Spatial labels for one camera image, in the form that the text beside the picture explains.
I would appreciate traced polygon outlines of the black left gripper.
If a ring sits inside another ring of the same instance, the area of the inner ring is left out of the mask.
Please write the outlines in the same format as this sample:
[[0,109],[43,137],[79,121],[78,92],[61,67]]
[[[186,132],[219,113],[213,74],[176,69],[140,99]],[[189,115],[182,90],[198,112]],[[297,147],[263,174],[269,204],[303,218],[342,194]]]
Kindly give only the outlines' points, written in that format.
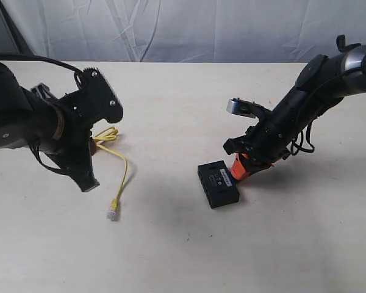
[[49,87],[40,83],[30,90],[51,106],[57,114],[56,133],[52,138],[38,138],[30,143],[36,160],[47,170],[71,178],[82,192],[99,186],[93,172],[92,156],[98,147],[90,138],[90,125],[81,124],[79,106],[85,93],[77,90],[58,99]]

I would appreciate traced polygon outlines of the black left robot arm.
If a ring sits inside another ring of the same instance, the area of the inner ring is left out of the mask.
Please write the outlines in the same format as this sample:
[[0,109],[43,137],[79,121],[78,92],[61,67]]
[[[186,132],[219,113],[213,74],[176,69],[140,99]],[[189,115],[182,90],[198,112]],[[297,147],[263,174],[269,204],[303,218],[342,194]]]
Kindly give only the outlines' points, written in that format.
[[28,148],[37,162],[71,178],[82,192],[99,186],[93,171],[90,126],[63,99],[20,86],[0,62],[0,149]]

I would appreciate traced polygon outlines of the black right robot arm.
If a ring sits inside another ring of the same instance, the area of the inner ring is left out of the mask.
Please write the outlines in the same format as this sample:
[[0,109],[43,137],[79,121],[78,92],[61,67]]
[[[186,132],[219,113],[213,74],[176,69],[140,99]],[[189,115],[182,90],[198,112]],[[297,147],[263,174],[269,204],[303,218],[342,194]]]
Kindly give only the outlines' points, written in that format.
[[227,154],[236,155],[230,169],[236,181],[266,170],[280,159],[313,153],[313,121],[345,97],[366,93],[366,45],[340,46],[339,51],[334,57],[314,57],[272,110],[240,98],[229,100],[229,113],[259,120],[244,135],[227,139],[223,145]]

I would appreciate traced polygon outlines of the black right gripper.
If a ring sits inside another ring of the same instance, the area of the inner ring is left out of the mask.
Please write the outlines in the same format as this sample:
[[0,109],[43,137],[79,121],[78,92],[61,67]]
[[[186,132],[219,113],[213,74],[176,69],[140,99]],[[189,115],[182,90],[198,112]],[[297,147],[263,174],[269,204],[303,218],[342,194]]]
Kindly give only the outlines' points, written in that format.
[[243,181],[255,173],[269,169],[272,163],[299,153],[295,144],[299,130],[296,106],[277,106],[269,110],[251,106],[259,121],[250,126],[244,135],[229,138],[223,144],[227,154],[236,153],[230,173],[236,181]]

